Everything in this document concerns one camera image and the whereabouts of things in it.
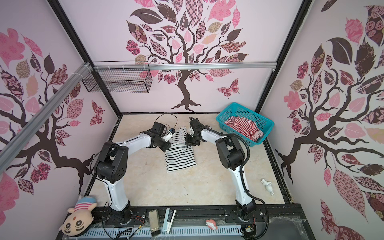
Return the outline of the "black white striped tank top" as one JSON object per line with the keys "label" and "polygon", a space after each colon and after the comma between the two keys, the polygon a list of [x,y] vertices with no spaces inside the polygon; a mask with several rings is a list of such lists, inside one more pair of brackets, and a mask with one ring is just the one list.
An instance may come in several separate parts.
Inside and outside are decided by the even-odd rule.
{"label": "black white striped tank top", "polygon": [[196,165],[194,149],[186,144],[187,128],[181,127],[170,139],[171,147],[165,152],[168,173]]}

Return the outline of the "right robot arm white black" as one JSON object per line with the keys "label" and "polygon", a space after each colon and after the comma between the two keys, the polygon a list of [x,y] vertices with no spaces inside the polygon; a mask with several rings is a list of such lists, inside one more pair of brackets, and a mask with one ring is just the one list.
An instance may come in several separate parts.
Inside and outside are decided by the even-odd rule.
{"label": "right robot arm white black", "polygon": [[241,220],[248,220],[257,209],[255,198],[251,197],[244,172],[245,163],[250,158],[250,149],[242,148],[241,138],[235,134],[217,132],[199,119],[190,117],[190,132],[186,136],[186,145],[199,146],[202,142],[216,146],[222,166],[229,170],[235,186],[237,214]]}

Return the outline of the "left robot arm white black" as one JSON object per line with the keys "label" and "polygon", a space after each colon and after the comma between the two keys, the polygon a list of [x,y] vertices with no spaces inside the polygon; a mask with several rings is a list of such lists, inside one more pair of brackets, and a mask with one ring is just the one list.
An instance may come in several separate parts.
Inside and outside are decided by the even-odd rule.
{"label": "left robot arm white black", "polygon": [[176,132],[171,128],[154,122],[151,129],[141,132],[138,136],[120,143],[104,143],[96,161],[95,173],[109,194],[109,207],[112,216],[120,223],[128,223],[132,218],[131,205],[123,183],[128,169],[128,157],[142,149],[159,148],[166,152],[171,147],[171,138]]}

